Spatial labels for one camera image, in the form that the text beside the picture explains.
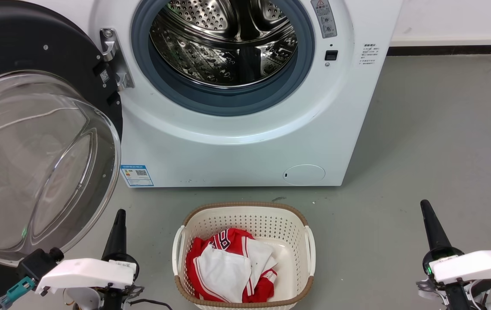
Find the warning label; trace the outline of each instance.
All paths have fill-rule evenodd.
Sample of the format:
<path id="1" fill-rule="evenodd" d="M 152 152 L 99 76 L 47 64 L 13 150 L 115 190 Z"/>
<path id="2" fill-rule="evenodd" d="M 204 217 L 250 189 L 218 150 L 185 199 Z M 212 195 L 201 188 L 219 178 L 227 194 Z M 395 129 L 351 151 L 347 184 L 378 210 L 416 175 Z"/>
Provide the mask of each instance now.
<path id="1" fill-rule="evenodd" d="M 129 187 L 153 186 L 145 165 L 121 165 L 121 174 Z"/>
<path id="2" fill-rule="evenodd" d="M 377 47 L 377 44 L 364 44 L 358 65 L 375 65 L 379 51 L 380 49 Z"/>
<path id="3" fill-rule="evenodd" d="M 334 14 L 331 10 L 330 4 L 327 0 L 312 0 L 310 1 L 316 16 L 318 17 L 318 23 L 322 30 L 322 37 L 336 37 L 337 29 L 335 28 Z"/>

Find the gray floor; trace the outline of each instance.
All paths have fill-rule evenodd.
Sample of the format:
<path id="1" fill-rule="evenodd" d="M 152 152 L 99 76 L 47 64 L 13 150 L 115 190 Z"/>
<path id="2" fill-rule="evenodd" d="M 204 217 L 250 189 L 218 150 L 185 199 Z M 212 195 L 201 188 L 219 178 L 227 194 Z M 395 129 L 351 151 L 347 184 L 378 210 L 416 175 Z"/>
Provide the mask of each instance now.
<path id="1" fill-rule="evenodd" d="M 491 56 L 388 58 L 339 188 L 131 190 L 121 181 L 100 222 L 67 257 L 100 257 L 124 208 L 142 296 L 192 310 L 170 266 L 184 217 L 208 202 L 278 197 L 301 210 L 316 238 L 315 284 L 296 309 L 442 308 L 418 297 L 414 284 L 424 278 L 428 250 L 419 201 L 432 202 L 456 247 L 491 249 Z M 13 307 L 43 308 L 69 309 L 59 293 L 29 294 Z"/>

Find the door hinge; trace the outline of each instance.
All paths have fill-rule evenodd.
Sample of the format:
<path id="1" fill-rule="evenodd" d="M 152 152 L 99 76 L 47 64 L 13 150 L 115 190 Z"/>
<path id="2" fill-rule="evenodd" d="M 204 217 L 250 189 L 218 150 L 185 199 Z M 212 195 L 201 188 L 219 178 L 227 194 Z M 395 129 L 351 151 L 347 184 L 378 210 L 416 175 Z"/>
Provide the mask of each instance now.
<path id="1" fill-rule="evenodd" d="M 102 56 L 104 61 L 109 62 L 117 79 L 117 90 L 120 92 L 125 88 L 134 88 L 133 77 L 125 61 L 125 55 L 119 45 L 119 38 L 113 28 L 100 29 L 100 42 L 102 43 Z"/>

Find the blue and white sticker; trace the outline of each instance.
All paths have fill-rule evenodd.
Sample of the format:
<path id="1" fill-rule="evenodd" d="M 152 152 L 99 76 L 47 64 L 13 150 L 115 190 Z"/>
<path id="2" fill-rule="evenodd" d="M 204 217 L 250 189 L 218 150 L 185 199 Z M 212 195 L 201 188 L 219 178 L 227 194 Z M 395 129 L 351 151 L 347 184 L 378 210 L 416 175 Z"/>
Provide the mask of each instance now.
<path id="1" fill-rule="evenodd" d="M 131 188 L 153 186 L 145 165 L 121 165 L 121 174 L 127 180 L 127 185 Z"/>

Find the black baseboard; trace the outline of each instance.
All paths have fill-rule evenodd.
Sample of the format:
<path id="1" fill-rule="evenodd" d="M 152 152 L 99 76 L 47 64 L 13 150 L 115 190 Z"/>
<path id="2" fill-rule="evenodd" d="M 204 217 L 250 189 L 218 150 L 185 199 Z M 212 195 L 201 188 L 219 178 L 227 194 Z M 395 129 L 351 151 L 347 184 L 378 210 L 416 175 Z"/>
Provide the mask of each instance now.
<path id="1" fill-rule="evenodd" d="M 489 55 L 491 45 L 391 46 L 387 56 Z"/>

